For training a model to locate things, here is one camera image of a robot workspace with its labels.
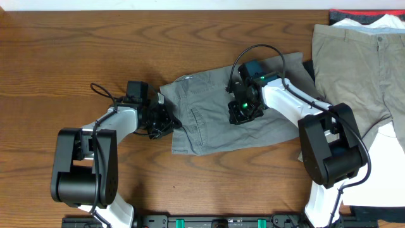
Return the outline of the grey shorts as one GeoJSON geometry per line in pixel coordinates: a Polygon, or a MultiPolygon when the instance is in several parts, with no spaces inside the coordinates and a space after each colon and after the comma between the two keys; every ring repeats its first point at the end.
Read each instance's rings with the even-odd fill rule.
{"type": "Polygon", "coordinates": [[[225,88],[229,75],[238,79],[237,68],[225,66],[183,75],[163,85],[161,94],[168,108],[182,124],[173,131],[171,151],[177,155],[208,155],[251,147],[269,146],[298,137],[298,128],[273,109],[241,125],[229,122],[225,88]]]}

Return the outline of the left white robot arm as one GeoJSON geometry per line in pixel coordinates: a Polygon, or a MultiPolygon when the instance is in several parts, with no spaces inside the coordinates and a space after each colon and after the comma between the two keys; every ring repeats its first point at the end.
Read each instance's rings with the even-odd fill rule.
{"type": "Polygon", "coordinates": [[[134,206],[118,193],[118,145],[130,134],[159,139],[181,127],[164,99],[122,99],[94,122],[58,132],[50,192],[89,213],[87,227],[138,227],[134,206]]]}

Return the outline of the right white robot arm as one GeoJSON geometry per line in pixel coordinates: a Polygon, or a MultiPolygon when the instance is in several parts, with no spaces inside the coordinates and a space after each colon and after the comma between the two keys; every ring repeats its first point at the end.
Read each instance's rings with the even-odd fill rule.
{"type": "Polygon", "coordinates": [[[368,180],[371,158],[360,137],[352,109],[332,105],[298,89],[274,73],[244,76],[229,82],[230,123],[244,124],[273,109],[299,131],[304,168],[312,179],[309,201],[298,227],[339,227],[344,190],[368,180]]]}

